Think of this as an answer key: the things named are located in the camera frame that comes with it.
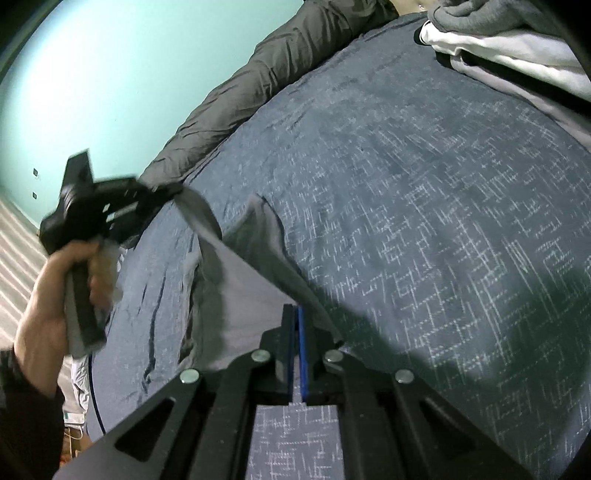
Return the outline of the dark sleeve forearm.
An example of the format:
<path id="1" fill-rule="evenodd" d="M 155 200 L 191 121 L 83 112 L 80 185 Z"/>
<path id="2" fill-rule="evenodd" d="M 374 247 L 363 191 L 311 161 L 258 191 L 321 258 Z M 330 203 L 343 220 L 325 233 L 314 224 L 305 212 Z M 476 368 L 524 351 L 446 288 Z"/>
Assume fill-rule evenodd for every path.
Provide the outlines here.
<path id="1" fill-rule="evenodd" d="M 1 352 L 1 477 L 51 479 L 60 467 L 64 395 L 51 397 L 25 377 L 12 350 Z"/>

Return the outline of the person's left hand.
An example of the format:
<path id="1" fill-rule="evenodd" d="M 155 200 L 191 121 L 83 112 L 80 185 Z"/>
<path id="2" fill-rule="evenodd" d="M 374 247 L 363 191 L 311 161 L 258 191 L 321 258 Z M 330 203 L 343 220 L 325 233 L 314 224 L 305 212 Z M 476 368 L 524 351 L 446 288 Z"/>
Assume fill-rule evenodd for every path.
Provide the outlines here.
<path id="1" fill-rule="evenodd" d="M 13 350 L 25 379 L 52 399 L 68 351 L 65 320 L 66 276 L 76 264 L 88 267 L 90 303 L 107 311 L 118 297 L 116 266 L 97 241 L 74 241 L 50 255 L 19 323 Z"/>

